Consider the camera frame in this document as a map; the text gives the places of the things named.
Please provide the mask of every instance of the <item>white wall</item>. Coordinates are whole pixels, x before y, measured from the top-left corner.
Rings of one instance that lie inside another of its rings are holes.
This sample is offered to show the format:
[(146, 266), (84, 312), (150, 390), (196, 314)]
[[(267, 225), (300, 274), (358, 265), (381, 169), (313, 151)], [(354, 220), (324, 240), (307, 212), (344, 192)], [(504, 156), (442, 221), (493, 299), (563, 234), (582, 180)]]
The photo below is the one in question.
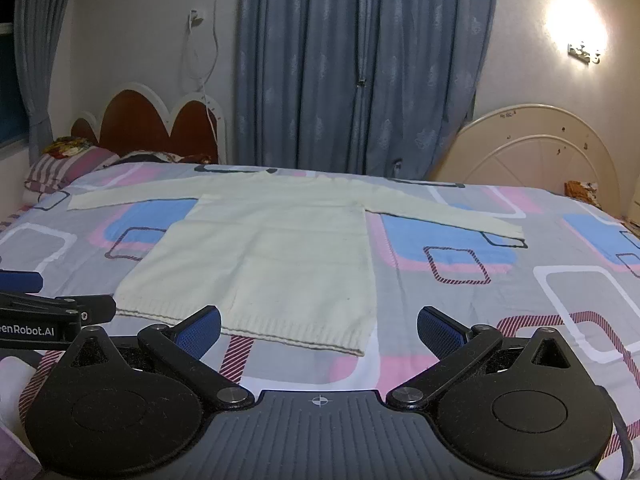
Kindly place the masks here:
[(626, 210), (640, 173), (640, 0), (589, 0), (608, 34), (602, 62), (590, 66), (569, 58), (546, 31), (551, 1), (497, 1), (476, 117), (524, 103), (578, 115), (609, 150)]
[[(192, 8), (206, 13), (193, 33), (204, 72), (214, 52), (212, 7), (213, 0), (75, 0), (70, 67), (74, 113), (87, 110), (99, 117), (112, 92), (130, 81), (149, 86), (169, 110), (180, 97), (197, 91), (186, 65), (186, 56), (193, 59), (186, 17)], [(238, 0), (218, 0), (220, 54), (206, 87), (222, 107), (228, 132), (234, 130), (237, 8)]]
[(3, 148), (0, 153), (0, 221), (22, 206), (24, 177), (29, 169), (29, 150), (23, 144)]
[(49, 118), (54, 138), (68, 136), (74, 117), (73, 79), (71, 77), (71, 39), (75, 0), (68, 0), (62, 21), (58, 49), (51, 72)]

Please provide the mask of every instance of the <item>curtain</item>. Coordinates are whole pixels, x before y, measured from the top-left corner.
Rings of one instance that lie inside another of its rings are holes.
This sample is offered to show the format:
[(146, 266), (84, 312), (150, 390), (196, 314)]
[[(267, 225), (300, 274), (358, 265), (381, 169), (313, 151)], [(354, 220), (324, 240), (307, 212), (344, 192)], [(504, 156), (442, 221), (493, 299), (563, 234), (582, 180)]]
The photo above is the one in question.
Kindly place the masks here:
[(29, 118), (33, 164), (52, 142), (49, 86), (68, 0), (15, 0), (14, 47), (20, 94)]
[(422, 178), (462, 126), (495, 0), (241, 0), (241, 164)]

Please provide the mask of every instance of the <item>cable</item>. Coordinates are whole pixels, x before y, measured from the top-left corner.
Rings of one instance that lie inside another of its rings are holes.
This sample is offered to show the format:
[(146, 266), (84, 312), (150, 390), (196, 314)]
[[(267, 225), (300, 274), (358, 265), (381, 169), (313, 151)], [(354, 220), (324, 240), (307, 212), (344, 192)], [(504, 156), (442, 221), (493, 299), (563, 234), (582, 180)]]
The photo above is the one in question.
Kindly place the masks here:
[[(207, 114), (207, 121), (209, 121), (209, 126), (211, 127), (211, 133), (213, 134), (213, 139), (216, 141), (216, 148), (218, 149), (218, 134), (216, 133), (216, 129), (213, 125), (213, 122), (211, 121), (211, 116), (209, 113), (209, 102), (207, 101), (207, 92), (206, 92), (206, 85), (209, 82), (209, 80), (211, 79), (211, 76), (213, 74), (213, 71), (216, 69), (216, 64), (218, 63), (218, 53), (219, 53), (219, 45), (218, 45), (218, 31), (216, 29), (216, 14), (217, 14), (217, 9), (218, 9), (218, 0), (213, 0), (213, 11), (212, 11), (212, 28), (213, 28), (213, 44), (216, 47), (216, 52), (214, 54), (213, 57), (213, 62), (211, 63), (211, 67), (209, 68), (209, 70), (206, 71), (205, 75), (200, 75), (198, 73), (198, 70), (194, 70), (194, 79), (196, 79), (198, 81), (198, 83), (200, 84), (200, 91), (202, 92), (202, 102), (204, 104), (205, 107), (205, 112)], [(187, 38), (187, 43), (191, 42), (191, 47), (193, 49), (193, 54), (196, 60), (196, 64), (199, 67), (200, 66), (200, 57), (198, 56), (198, 49), (196, 48), (195, 44), (193, 43), (193, 40), (191, 39), (191, 33), (193, 31), (192, 29), (192, 19), (191, 19), (191, 11), (189, 12), (189, 14), (187, 15), (187, 24), (189, 27), (189, 36)]]

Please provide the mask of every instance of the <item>bedsheet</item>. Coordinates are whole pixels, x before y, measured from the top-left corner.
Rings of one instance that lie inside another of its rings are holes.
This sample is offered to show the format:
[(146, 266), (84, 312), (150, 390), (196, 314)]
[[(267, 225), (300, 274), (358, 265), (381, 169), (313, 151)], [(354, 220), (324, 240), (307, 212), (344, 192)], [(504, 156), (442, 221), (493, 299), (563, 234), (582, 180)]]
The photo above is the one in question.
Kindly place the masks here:
[[(88, 174), (0, 234), (0, 265), (40, 272), (43, 296), (112, 294), (195, 200), (67, 211), (71, 195), (195, 174), (214, 179), (222, 172), (256, 170), (130, 163)], [(609, 390), (630, 436), (640, 435), (640, 240), (596, 208), (544, 190), (349, 178), (505, 219), (521, 225), (526, 240), (367, 214), (378, 314), (364, 357), (221, 336), (202, 359), (207, 365), (256, 396), (263, 389), (375, 388), (384, 398), (393, 386), (437, 361), (416, 332), (418, 312), (433, 305), (467, 326), (497, 326), (505, 336), (528, 336), (539, 326), (555, 326), (595, 383)], [(129, 335), (151, 322), (116, 316), (105, 329), (110, 335)], [(57, 358), (58, 352), (44, 358), (32, 355), (30, 363), (23, 352), (0, 360), (0, 389), (5, 390), (0, 392), (0, 422), (21, 438), (20, 416)], [(636, 462), (639, 444), (634, 441)], [(619, 450), (613, 435), (600, 465), (606, 478), (620, 477)]]

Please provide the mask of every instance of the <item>metal bolt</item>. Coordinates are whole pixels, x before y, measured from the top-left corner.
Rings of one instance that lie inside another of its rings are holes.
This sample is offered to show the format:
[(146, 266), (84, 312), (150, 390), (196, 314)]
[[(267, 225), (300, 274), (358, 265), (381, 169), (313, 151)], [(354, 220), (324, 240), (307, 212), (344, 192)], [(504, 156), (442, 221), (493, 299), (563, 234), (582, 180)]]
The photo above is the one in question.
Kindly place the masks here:
[(238, 388), (237, 386), (222, 388), (218, 392), (218, 399), (227, 404), (237, 404), (245, 400), (248, 396), (249, 394), (244, 388)]
[(395, 400), (403, 404), (415, 404), (424, 397), (424, 394), (418, 388), (411, 388), (410, 386), (396, 388), (392, 395)]

